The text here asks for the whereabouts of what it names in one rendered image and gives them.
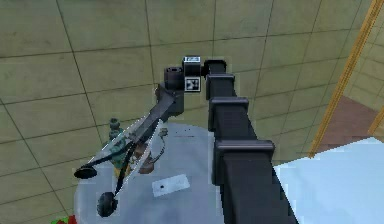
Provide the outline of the pale grey round table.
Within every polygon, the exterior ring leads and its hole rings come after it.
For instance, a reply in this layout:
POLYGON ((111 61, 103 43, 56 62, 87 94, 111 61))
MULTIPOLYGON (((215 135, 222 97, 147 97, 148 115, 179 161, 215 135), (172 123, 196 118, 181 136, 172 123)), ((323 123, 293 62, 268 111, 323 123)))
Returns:
POLYGON ((211 183, 214 138, 206 129, 177 123, 166 125, 165 137, 151 142, 159 158, 150 174, 131 176, 117 194, 117 209, 109 217, 97 212, 102 193, 115 190, 110 162, 95 167, 97 176, 81 180, 74 196, 77 224, 224 224, 219 188, 211 183), (154 197, 152 183, 185 174, 188 189, 154 197))

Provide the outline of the green knobbed figurine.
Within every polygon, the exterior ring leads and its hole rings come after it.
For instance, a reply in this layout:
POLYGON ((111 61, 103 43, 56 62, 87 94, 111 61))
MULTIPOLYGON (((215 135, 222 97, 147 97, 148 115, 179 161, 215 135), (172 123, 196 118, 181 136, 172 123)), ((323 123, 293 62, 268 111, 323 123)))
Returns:
MULTIPOLYGON (((117 118, 111 118, 109 121, 109 142, 115 139, 120 133, 123 132, 123 129, 120 127, 120 122, 117 118)), ((116 142, 111 148, 110 152, 115 153, 124 148, 126 141, 124 138, 116 142)), ((110 162, 114 165, 115 169, 120 171, 123 168, 123 162, 125 159, 125 153, 115 155, 110 159, 110 162)))

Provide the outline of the red and green small object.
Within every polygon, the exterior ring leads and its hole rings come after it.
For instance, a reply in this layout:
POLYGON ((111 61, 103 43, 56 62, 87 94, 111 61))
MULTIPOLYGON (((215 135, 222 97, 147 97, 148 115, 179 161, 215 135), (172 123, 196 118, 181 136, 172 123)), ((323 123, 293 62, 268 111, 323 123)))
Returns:
POLYGON ((77 224, 77 221, 75 216, 71 215, 65 218, 53 220, 50 224, 77 224))

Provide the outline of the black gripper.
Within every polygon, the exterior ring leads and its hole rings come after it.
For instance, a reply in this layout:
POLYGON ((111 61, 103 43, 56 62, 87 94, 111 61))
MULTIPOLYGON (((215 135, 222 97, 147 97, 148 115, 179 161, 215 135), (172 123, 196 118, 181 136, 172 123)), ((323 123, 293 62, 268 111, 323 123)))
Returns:
POLYGON ((133 142, 144 143, 153 134, 160 119, 166 121, 170 116, 184 112, 184 78, 181 67, 164 69, 164 81, 155 90, 157 103, 132 133, 133 142))

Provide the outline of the brown small lump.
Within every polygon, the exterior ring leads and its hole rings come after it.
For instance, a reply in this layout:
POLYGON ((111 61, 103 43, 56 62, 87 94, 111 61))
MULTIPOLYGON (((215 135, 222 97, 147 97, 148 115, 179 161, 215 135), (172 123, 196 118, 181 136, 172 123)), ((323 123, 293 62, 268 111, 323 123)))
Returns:
MULTIPOLYGON (((142 156, 144 154, 144 149, 140 148, 136 150, 137 155, 142 156)), ((139 169, 140 174, 150 174, 154 170, 154 164, 151 162, 152 154, 149 154, 141 168, 139 169)))

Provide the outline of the pale blue flat furniture top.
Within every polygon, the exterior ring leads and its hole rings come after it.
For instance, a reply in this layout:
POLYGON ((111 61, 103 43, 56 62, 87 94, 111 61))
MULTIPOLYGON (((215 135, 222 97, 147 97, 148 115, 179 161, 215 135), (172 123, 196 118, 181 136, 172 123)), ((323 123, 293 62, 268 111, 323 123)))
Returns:
POLYGON ((373 137, 275 171, 299 224, 384 224, 384 143, 373 137))

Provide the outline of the orange wooden door frame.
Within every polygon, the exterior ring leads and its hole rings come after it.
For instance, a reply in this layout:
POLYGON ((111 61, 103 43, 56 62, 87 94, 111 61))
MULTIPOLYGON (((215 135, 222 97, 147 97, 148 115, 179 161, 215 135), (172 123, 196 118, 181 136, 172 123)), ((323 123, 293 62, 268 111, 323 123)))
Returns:
POLYGON ((351 52, 347 58, 347 62, 343 68, 335 89, 332 93, 330 102, 325 110, 324 116, 320 123, 320 126, 316 132, 316 135, 312 141, 311 148, 307 154, 309 158, 313 158, 321 145, 325 132, 330 124, 333 114, 338 106, 338 103, 343 96, 344 90, 349 82, 350 77, 355 69, 358 59, 363 51, 363 48, 367 42, 370 32, 377 20, 380 10, 384 5, 384 0, 372 0, 368 8, 365 19, 359 30, 357 39, 355 40, 351 52))

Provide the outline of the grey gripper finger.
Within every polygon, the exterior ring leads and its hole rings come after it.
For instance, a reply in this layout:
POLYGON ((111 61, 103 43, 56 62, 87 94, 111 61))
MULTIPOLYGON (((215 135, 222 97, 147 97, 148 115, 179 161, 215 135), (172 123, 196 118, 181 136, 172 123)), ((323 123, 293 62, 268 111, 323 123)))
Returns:
POLYGON ((122 168, 120 169, 116 188, 114 192, 104 192, 97 202, 97 212, 101 217, 109 217, 117 208, 118 200, 116 199, 117 194, 123 186, 123 180, 125 178, 126 170, 128 168, 130 158, 134 154, 136 148, 135 143, 129 143, 126 146, 127 153, 124 157, 122 168))
POLYGON ((127 145, 122 147, 120 150, 110 153, 107 156, 104 156, 100 159, 97 159, 95 161, 91 161, 80 168, 78 168, 74 176, 76 178, 80 179, 89 179, 93 178, 97 175, 97 171, 95 169, 95 166, 101 163, 104 163, 106 161, 114 160, 116 157, 120 155, 124 155, 123 159, 120 159, 120 168, 118 169, 118 178, 119 179, 124 179, 126 176, 126 170, 130 162, 130 158, 133 155, 134 149, 136 147, 136 144, 133 142, 129 142, 127 145))

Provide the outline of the white flat card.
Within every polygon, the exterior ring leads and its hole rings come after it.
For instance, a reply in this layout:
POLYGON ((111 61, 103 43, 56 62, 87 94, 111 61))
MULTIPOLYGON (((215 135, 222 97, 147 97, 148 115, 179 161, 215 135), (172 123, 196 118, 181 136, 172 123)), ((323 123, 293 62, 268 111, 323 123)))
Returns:
POLYGON ((153 182, 152 192, 154 197, 160 197, 188 189, 189 187, 190 183, 187 176, 180 174, 153 182))

